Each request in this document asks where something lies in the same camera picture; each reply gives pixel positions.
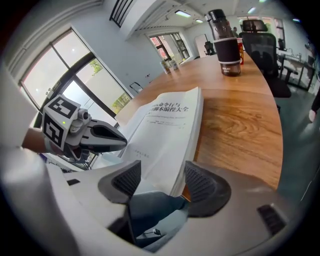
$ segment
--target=wooden tabletop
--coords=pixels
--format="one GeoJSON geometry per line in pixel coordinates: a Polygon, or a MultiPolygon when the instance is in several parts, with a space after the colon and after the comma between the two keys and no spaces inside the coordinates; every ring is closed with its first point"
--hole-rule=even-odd
{"type": "MultiPolygon", "coordinates": [[[[278,187],[283,160],[280,117],[262,73],[244,53],[241,75],[222,75],[217,55],[161,74],[115,117],[124,126],[136,110],[161,93],[202,89],[200,135],[194,160],[256,176],[278,187]]],[[[189,197],[185,188],[183,195],[189,197]]]]}

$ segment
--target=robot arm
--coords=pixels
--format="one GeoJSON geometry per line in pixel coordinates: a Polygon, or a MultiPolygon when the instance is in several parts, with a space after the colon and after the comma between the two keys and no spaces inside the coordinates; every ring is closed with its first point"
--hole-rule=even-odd
{"type": "Polygon", "coordinates": [[[63,95],[44,106],[42,131],[66,157],[77,162],[84,162],[90,152],[118,151],[128,143],[116,128],[92,119],[88,110],[63,95]]]}

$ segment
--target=black tumbler lid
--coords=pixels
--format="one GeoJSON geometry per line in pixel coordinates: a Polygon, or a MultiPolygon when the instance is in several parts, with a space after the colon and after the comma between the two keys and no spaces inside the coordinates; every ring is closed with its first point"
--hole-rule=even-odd
{"type": "Polygon", "coordinates": [[[225,18],[225,13],[222,9],[214,9],[209,11],[209,16],[212,17],[213,22],[218,22],[218,19],[225,18]]]}

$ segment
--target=office chair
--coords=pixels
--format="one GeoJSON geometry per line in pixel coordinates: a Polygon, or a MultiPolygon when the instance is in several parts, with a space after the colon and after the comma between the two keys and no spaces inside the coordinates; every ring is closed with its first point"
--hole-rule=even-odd
{"type": "Polygon", "coordinates": [[[214,44],[210,41],[206,41],[204,44],[204,47],[206,49],[205,55],[215,55],[215,49],[214,44]]]}
{"type": "Polygon", "coordinates": [[[244,20],[243,31],[240,33],[240,36],[242,37],[245,51],[263,73],[272,95],[275,98],[291,97],[287,83],[291,73],[297,74],[297,72],[284,66],[287,69],[285,79],[281,80],[278,78],[279,67],[277,64],[276,37],[271,33],[267,33],[267,26],[259,19],[244,20]]]}

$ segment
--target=green foliage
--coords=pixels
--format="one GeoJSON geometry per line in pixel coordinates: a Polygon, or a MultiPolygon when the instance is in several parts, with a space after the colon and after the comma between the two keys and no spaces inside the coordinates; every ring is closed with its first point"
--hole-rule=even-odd
{"type": "Polygon", "coordinates": [[[130,101],[129,95],[124,92],[113,104],[112,108],[114,113],[118,114],[120,110],[124,108],[125,105],[127,105],[130,101]]]}
{"type": "Polygon", "coordinates": [[[97,59],[92,60],[90,63],[90,66],[93,67],[94,73],[92,76],[94,76],[96,73],[98,73],[100,70],[102,70],[101,64],[97,61],[97,59]]]}
{"type": "Polygon", "coordinates": [[[271,33],[271,24],[270,23],[264,23],[266,25],[266,28],[268,29],[268,33],[271,33]]]}

